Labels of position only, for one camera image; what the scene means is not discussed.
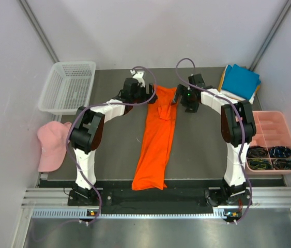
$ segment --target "pink tray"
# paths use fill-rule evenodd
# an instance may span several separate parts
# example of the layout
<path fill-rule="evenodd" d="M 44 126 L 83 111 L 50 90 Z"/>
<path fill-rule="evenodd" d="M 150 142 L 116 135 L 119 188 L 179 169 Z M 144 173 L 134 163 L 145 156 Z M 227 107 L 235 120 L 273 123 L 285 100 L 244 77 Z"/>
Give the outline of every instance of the pink tray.
<path fill-rule="evenodd" d="M 252 138 L 251 146 L 262 146 L 269 150 L 273 146 L 287 146 L 291 148 L 291 135 L 287 127 L 284 115 L 279 111 L 253 111 L 253 117 L 256 125 L 256 135 Z M 260 158 L 268 160 L 270 164 L 275 160 L 268 154 L 267 158 Z M 274 175 L 274 174 L 290 174 L 290 170 L 253 170 L 249 168 L 246 163 L 246 171 L 248 174 L 263 174 L 263 175 Z"/>

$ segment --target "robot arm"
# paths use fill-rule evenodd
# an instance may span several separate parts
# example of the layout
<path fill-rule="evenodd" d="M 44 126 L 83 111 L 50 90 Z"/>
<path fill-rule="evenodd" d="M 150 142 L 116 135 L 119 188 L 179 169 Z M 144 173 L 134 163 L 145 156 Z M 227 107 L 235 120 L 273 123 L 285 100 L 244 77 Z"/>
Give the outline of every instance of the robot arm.
<path fill-rule="evenodd" d="M 80 166 L 76 178 L 75 191 L 79 194 L 88 196 L 91 186 L 84 180 L 80 171 L 94 185 L 95 176 L 95 153 L 98 148 L 104 123 L 117 116 L 128 113 L 132 106 L 118 105 L 116 103 L 139 103 L 148 100 L 153 94 L 153 85 L 149 84 L 149 93 L 146 92 L 145 82 L 143 79 L 144 72 L 132 71 L 133 77 L 127 78 L 124 82 L 123 89 L 118 96 L 106 102 L 107 105 L 92 107 L 87 110 L 77 121 L 71 133 L 70 141 L 75 152 L 76 161 Z M 154 103 L 157 96 L 153 97 L 149 103 Z M 80 107 L 76 113 L 79 115 L 85 107 Z"/>
<path fill-rule="evenodd" d="M 221 115 L 221 134 L 227 144 L 227 169 L 223 177 L 223 184 L 220 192 L 215 191 L 215 194 L 211 194 L 211 191 L 207 192 L 209 203 L 218 206 L 235 202 L 243 196 L 247 198 L 249 192 L 246 190 L 246 179 L 238 158 L 242 140 L 240 123 L 236 119 L 232 106 L 221 98 L 230 100 L 242 118 L 246 137 L 241 153 L 243 167 L 245 167 L 247 150 L 256 132 L 251 104 L 248 101 L 238 102 L 226 97 L 211 86 L 206 87 L 201 74 L 191 75 L 189 83 L 204 88 L 214 95 L 180 84 L 172 104 L 177 103 L 179 97 L 182 96 L 180 102 L 186 107 L 186 112 L 197 112 L 200 103 L 215 110 Z"/>

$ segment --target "pink cap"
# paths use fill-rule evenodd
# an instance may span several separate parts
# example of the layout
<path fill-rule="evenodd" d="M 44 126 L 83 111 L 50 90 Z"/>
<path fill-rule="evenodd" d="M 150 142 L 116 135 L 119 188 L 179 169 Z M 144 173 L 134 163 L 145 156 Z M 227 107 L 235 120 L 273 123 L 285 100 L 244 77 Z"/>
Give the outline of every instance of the pink cap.
<path fill-rule="evenodd" d="M 62 165 L 66 154 L 65 142 L 71 125 L 70 122 L 62 124 L 50 121 L 39 128 L 37 137 L 42 147 L 39 172 L 52 172 Z"/>

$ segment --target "blue towel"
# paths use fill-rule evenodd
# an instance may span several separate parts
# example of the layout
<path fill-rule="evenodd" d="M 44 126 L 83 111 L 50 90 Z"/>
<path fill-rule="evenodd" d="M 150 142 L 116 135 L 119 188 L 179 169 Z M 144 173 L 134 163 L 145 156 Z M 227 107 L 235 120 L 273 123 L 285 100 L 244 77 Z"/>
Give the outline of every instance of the blue towel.
<path fill-rule="evenodd" d="M 260 83 L 258 74 L 235 64 L 227 66 L 221 89 L 250 100 Z"/>

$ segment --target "gray table surface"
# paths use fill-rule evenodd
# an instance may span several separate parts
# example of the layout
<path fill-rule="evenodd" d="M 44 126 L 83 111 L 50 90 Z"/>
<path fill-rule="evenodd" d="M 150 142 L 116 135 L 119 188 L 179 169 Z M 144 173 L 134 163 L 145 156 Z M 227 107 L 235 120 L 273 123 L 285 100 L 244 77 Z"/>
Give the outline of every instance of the gray table surface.
<path fill-rule="evenodd" d="M 206 85 L 218 87 L 223 67 L 197 68 Z M 173 68 L 152 69 L 158 84 L 171 88 L 180 81 Z M 179 69 L 187 78 L 190 68 Z M 108 101 L 117 95 L 129 70 L 98 70 L 95 73 L 90 104 Z M 145 82 L 152 83 L 151 75 L 145 75 Z M 260 110 L 257 98 L 254 110 Z M 135 107 L 123 117 L 117 117 L 104 126 L 102 142 L 96 151 L 95 174 L 98 180 L 133 179 L 140 158 L 145 130 L 147 106 Z M 73 122 L 74 116 L 63 116 L 62 122 Z M 166 166 L 166 179 L 217 179 L 226 170 L 226 143 L 220 131 L 220 115 L 209 107 L 200 105 L 197 113 L 185 113 L 179 105 L 173 147 Z M 48 174 L 48 180 L 75 180 L 76 168 L 66 156 L 62 166 Z"/>

